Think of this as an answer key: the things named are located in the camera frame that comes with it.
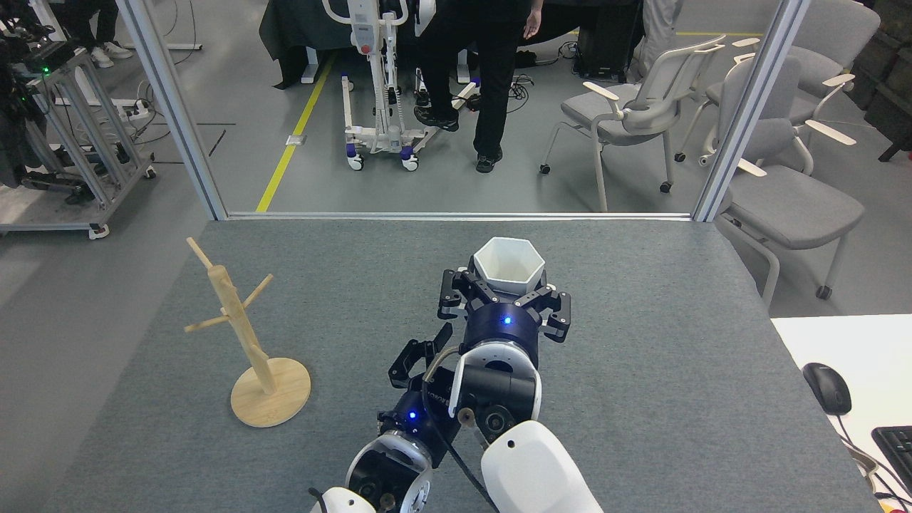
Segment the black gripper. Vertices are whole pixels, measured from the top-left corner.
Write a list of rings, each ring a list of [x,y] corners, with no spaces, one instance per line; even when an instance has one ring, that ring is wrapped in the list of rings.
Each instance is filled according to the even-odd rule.
[[[423,395],[423,373],[410,377],[416,363],[424,360],[427,367],[452,338],[453,328],[445,322],[432,340],[409,340],[388,368],[388,380],[395,389],[405,392],[388,411],[378,413],[378,434],[398,430],[417,438],[427,448],[445,447],[460,431],[460,423],[449,414],[454,371],[439,369]]]
[[[501,303],[499,294],[481,276],[468,269],[446,269],[437,318],[466,318],[465,353],[482,342],[507,341],[537,357],[539,332],[553,342],[566,341],[572,325],[572,296],[553,285],[543,285],[514,303]]]

